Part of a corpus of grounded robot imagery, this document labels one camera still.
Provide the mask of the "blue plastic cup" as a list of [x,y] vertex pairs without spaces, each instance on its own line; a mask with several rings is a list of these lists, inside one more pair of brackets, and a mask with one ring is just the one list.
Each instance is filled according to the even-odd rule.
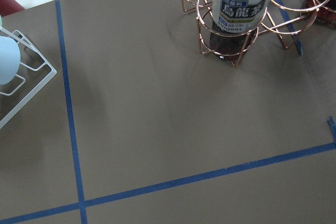
[[17,74],[20,50],[15,40],[1,36],[1,85],[9,83]]

